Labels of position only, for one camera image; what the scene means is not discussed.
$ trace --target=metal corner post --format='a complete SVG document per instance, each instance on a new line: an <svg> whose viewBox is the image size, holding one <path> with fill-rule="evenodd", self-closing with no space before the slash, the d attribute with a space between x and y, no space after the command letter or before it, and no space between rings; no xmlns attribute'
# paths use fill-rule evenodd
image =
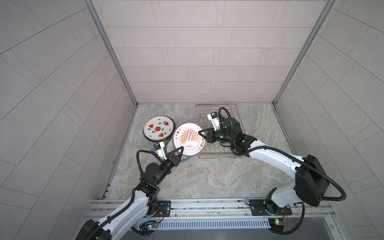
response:
<svg viewBox="0 0 384 240"><path fill-rule="evenodd" d="M132 102L134 103L135 107L137 107L137 101L133 95L133 92L131 88L129 87L127 78L124 75L124 72L120 66L119 60L116 57L115 52L113 51L112 45L108 40L107 34L104 30L103 25L101 24L101 21L99 19L99 16L97 15L97 12L93 6L92 0L83 0L85 8L87 9L89 16L91 17L91 20L101 38L102 43L106 47L108 55L111 57L111 61L113 66L115 67L117 74L119 75L120 79L124 83L125 88L127 89L129 95L131 96Z"/></svg>
<svg viewBox="0 0 384 240"><path fill-rule="evenodd" d="M327 18L329 17L329 15L331 14L332 10L333 10L333 7L334 5L336 4L337 0L328 0L319 17L317 18L316 20L316 23L314 24L310 34L308 35L308 38L307 40L305 41L303 47L301 48L300 52L299 52L299 55L297 55L297 58L295 60L295 62L293 63L290 71L288 72L288 75L287 77L285 78L285 81L283 82L283 85L281 86L279 92L277 93L275 99L272 101L272 103L274 105L276 105L280 99L281 99L281 96L283 95L284 91L286 90L286 88L288 87L289 83L291 82L293 76L295 75L297 69L299 69L300 67L300 64L302 63L304 57L307 55L309 49L311 48L314 40L316 39L317 35L319 34L321 28L323 27L325 21L327 20Z"/></svg>

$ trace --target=round plate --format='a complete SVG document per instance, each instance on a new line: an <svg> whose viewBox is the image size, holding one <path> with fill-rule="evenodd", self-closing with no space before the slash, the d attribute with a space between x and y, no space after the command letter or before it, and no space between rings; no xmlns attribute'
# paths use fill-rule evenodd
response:
<svg viewBox="0 0 384 240"><path fill-rule="evenodd" d="M151 118L143 129L144 136L152 142L161 142L172 135L175 123L166 116Z"/></svg>
<svg viewBox="0 0 384 240"><path fill-rule="evenodd" d="M184 147L183 155L192 157L201 153L207 141L199 135L199 131L203 130L194 122L186 122L175 129L173 133L173 146L179 148Z"/></svg>
<svg viewBox="0 0 384 240"><path fill-rule="evenodd" d="M168 142L167 142L167 144L166 144L166 152L167 153L170 153L170 152L172 152L173 150L175 150L175 147L173 146L173 141L172 141L172 139L169 139L168 140ZM180 160L180 162L184 162L184 161L186 161L186 160L188 160L188 159L190 159L190 157L186 157L186 156L182 156L181 157L181 160Z"/></svg>

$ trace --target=orange sunburst pattern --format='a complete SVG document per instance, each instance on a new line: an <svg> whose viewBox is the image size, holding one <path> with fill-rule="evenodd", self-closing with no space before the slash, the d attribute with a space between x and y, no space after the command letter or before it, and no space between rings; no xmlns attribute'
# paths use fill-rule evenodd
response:
<svg viewBox="0 0 384 240"><path fill-rule="evenodd" d="M192 142L199 142L199 135L193 129L186 129L180 136L180 143L184 147L195 147Z"/></svg>

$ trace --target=wire basket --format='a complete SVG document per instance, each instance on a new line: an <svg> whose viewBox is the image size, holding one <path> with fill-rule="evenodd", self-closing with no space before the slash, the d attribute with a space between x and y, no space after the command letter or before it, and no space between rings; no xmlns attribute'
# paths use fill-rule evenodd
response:
<svg viewBox="0 0 384 240"><path fill-rule="evenodd" d="M228 104L199 104L196 105L196 119L197 123L203 128L211 128L213 127L211 122L208 120L207 115L216 111L220 107L225 107L228 109L228 112L231 114L231 117L235 118L243 128L243 123L241 122L239 113L237 111L236 104L228 103ZM223 117L228 117L226 112L221 111ZM219 142L215 143L207 143L204 150L199 154L200 159L225 159L225 158L233 158L237 157L231 152L229 147L223 147Z"/></svg>

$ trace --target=side wall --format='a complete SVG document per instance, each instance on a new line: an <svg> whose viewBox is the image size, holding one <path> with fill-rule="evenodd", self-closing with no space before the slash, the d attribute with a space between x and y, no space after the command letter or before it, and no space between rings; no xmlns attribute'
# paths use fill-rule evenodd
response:
<svg viewBox="0 0 384 240"><path fill-rule="evenodd" d="M0 239L71 238L133 103L81 0L0 8Z"/></svg>
<svg viewBox="0 0 384 240"><path fill-rule="evenodd" d="M325 1L93 0L139 103L272 101Z"/></svg>
<svg viewBox="0 0 384 240"><path fill-rule="evenodd" d="M383 12L381 0L339 0L277 103L299 154L346 191L332 204L349 240L384 239Z"/></svg>

